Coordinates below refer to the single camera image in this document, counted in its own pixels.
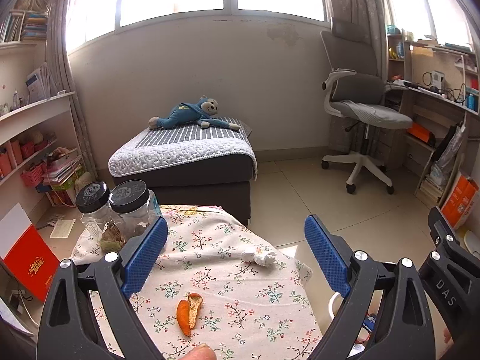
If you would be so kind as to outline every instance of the glass jar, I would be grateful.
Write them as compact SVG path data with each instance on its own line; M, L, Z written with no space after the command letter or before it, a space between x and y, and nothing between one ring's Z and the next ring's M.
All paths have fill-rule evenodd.
M109 194L110 190L105 182L94 181L78 192L75 204L83 214L80 221L102 250L119 252L126 243L122 231L125 224L110 209Z
M126 239L136 237L148 227L149 190L141 180L128 180L117 185L109 196L111 209L125 222Z

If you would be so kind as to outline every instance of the fingertip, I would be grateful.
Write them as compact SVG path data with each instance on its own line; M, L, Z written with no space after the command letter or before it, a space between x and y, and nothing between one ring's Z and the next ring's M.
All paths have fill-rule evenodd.
M212 348L204 345L192 349L182 360L217 360L217 356Z

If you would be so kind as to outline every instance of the blue gripper pad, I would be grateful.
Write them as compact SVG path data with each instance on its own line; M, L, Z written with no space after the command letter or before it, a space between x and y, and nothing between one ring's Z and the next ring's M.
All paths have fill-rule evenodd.
M160 218L127 263L121 288L126 299L130 299L134 292L142 289L160 251L165 245L167 233L167 221L164 218Z
M305 238L330 288L346 298L350 292L347 266L313 216L305 220Z

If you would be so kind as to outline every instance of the window sill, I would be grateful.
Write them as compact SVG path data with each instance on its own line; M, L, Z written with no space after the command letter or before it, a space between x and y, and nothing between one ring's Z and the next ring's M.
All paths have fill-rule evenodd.
M236 20L244 20L248 19L265 19L271 21L284 21L284 22L300 22L306 24L312 24L322 29L330 29L330 23L328 21L320 21L315 19L310 19L308 17L303 16L296 16L287 13L279 13L279 12L270 12L270 11L255 11L255 10L238 10L236 13L229 14L225 12L224 9L219 10L208 10L208 11L192 11L192 12L178 12L172 13L171 15L159 16L159 17L152 17L151 19L145 19L142 21L138 21L136 23L128 24L123 27L118 27L114 31L107 32L106 34L100 35L97 38L93 38L88 40L87 42L81 44L78 47L75 47L73 50L68 52L68 55L72 55L79 50L82 50L84 47L87 47L99 40L105 39L111 35L118 35L125 31L134 30L136 28L141 28L144 26L155 25L163 22L168 21L175 21L175 20L183 20L183 19L192 19L195 17L215 17L219 21L236 21Z

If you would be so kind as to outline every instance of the chair headrest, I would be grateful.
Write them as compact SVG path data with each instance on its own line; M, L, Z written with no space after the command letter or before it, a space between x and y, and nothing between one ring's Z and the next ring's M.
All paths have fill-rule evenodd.
M366 43L365 31L358 24L332 17L332 35L352 42Z

